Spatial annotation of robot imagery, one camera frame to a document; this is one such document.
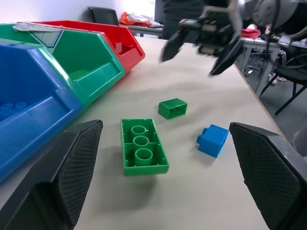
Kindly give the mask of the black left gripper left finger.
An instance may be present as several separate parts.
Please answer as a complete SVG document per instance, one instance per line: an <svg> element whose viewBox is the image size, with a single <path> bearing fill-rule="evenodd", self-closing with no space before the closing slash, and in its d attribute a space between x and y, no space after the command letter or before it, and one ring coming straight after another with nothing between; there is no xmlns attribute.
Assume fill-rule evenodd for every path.
<svg viewBox="0 0 307 230"><path fill-rule="evenodd" d="M103 122L61 132L0 209L0 230L73 230L92 181Z"/></svg>

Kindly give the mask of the black office chair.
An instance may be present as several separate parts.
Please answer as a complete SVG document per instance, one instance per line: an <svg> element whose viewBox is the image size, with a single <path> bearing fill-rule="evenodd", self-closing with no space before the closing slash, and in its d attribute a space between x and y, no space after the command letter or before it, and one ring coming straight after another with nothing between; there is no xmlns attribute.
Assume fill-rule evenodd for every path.
<svg viewBox="0 0 307 230"><path fill-rule="evenodd" d="M117 14L114 9L88 7L88 10L91 12L94 23L119 25Z"/></svg>

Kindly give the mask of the orange cloth pile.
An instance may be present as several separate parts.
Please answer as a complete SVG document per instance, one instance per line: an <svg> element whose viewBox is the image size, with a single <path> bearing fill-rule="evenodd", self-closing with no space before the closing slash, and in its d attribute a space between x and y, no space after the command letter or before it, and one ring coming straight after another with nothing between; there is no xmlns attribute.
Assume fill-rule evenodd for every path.
<svg viewBox="0 0 307 230"><path fill-rule="evenodd" d="M135 13L127 13L127 12L124 12L121 15L119 23L123 25L135 25L143 27L149 27L154 25L154 21L150 17Z"/></svg>

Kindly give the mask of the large green building block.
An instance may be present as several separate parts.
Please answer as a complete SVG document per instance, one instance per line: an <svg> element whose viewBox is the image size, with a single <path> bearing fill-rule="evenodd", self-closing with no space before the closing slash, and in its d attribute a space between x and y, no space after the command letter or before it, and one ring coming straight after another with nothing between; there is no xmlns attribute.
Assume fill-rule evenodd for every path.
<svg viewBox="0 0 307 230"><path fill-rule="evenodd" d="M153 119L121 119L124 176L166 174L169 163Z"/></svg>

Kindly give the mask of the small blue building block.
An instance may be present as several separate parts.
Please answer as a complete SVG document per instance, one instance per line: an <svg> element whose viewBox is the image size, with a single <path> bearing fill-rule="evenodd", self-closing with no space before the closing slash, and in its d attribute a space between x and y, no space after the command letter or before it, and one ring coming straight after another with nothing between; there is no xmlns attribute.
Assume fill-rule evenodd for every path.
<svg viewBox="0 0 307 230"><path fill-rule="evenodd" d="M216 125L205 127L202 134L197 137L198 150L217 158L224 146L228 133L228 129Z"/></svg>

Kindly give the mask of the red building block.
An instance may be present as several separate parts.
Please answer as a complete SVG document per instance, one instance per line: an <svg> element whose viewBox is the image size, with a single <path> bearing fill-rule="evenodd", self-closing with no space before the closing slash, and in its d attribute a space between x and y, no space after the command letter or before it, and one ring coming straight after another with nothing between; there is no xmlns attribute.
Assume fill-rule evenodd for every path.
<svg viewBox="0 0 307 230"><path fill-rule="evenodd" d="M134 46L127 46L124 45L123 43L115 43L115 50L118 52L119 55L123 55L127 52L129 52L130 50L132 50L134 48Z"/></svg>

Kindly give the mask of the grey side desk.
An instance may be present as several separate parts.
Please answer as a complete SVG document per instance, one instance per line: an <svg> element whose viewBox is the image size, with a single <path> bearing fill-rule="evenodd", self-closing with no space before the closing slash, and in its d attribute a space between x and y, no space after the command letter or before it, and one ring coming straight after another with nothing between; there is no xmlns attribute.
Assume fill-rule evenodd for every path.
<svg viewBox="0 0 307 230"><path fill-rule="evenodd" d="M243 74L245 69L247 68L248 60L251 56L251 51L255 49L256 51L263 51L266 49L267 42L260 38L243 38L244 41L244 49L243 54L238 59L236 66L239 68L240 72ZM269 74L273 68L273 63L277 59L279 50L281 46L296 46L299 48L307 48L307 40L305 43L302 41L292 41L289 37L283 35L278 42L269 44L269 61L265 61L262 66L262 73L260 75L260 81L255 90L255 94L260 97L260 93L263 90L267 79L269 78Z"/></svg>

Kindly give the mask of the flat green building block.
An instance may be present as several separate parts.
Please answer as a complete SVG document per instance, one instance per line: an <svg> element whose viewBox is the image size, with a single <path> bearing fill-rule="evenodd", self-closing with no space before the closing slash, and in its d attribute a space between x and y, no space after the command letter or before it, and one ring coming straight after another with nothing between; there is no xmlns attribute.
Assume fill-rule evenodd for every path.
<svg viewBox="0 0 307 230"><path fill-rule="evenodd" d="M75 80L75 79L79 79L79 78L86 76L88 73L89 73L89 71L84 70L84 69L80 69L78 71L69 73L68 76L71 79Z"/></svg>

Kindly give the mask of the small green building block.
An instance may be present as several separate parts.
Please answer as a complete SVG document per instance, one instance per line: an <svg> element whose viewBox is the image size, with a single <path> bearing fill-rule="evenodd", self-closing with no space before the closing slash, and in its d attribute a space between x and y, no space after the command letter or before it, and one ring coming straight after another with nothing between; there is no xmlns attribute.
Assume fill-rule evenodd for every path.
<svg viewBox="0 0 307 230"><path fill-rule="evenodd" d="M169 120L186 114L188 104L179 99L160 102L158 105L158 114Z"/></svg>

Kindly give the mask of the person in dark clothes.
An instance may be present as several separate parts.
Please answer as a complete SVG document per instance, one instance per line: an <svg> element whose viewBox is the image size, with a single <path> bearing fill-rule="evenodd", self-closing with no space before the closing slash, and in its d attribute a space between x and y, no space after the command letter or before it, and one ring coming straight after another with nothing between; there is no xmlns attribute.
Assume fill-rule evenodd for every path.
<svg viewBox="0 0 307 230"><path fill-rule="evenodd" d="M162 38L170 39L183 19L198 20L208 0L162 0L164 4L164 27Z"/></svg>

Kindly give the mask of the black metal-legged chair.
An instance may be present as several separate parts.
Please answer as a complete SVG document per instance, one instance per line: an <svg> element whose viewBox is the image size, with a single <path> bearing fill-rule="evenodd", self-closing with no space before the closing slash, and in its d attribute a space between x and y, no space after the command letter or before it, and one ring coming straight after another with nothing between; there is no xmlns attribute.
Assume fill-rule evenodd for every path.
<svg viewBox="0 0 307 230"><path fill-rule="evenodd" d="M278 115L287 107L297 96L307 89L307 48L301 49L298 55L289 59L285 64L274 70L275 75L262 89L260 96L267 90L277 77L285 78L293 83L292 97L283 104L276 112Z"/></svg>

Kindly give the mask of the blue studded building block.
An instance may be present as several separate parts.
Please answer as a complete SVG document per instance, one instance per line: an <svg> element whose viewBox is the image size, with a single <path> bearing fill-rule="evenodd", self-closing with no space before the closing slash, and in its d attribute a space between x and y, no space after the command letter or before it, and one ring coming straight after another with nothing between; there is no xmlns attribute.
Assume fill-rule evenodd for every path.
<svg viewBox="0 0 307 230"><path fill-rule="evenodd" d="M0 103L0 121L16 114L28 106L26 102L13 103Z"/></svg>

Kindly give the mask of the grey background table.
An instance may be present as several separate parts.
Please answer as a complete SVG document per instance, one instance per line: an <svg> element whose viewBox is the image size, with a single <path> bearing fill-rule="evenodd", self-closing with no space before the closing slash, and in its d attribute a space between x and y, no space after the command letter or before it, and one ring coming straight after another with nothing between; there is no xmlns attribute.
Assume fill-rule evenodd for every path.
<svg viewBox="0 0 307 230"><path fill-rule="evenodd" d="M127 27L131 30L134 35L138 35L140 37L144 37L145 35L154 36L155 38L161 39L163 35L163 27L162 26L137 26L137 25L125 25L120 24L120 26Z"/></svg>

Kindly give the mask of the red plastic bin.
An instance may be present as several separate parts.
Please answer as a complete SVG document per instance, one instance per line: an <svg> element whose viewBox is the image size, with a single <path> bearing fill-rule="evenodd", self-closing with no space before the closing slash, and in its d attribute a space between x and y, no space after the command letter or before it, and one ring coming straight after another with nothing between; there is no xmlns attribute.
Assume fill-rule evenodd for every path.
<svg viewBox="0 0 307 230"><path fill-rule="evenodd" d="M126 73L130 72L145 58L142 47L130 29L124 26L70 20L42 21L40 24L68 30L100 33L114 51ZM115 50L115 43L118 42L127 46L134 46L134 48L123 55L119 55Z"/></svg>

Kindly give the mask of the red round object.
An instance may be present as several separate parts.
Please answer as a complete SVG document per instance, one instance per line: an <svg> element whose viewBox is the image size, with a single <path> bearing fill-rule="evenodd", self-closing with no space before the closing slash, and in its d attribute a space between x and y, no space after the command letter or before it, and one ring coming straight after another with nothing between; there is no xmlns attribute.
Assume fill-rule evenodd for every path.
<svg viewBox="0 0 307 230"><path fill-rule="evenodd" d="M251 38L251 39L255 39L257 37L259 37L261 34L260 30L258 29L242 29L241 30L241 37L242 38Z"/></svg>

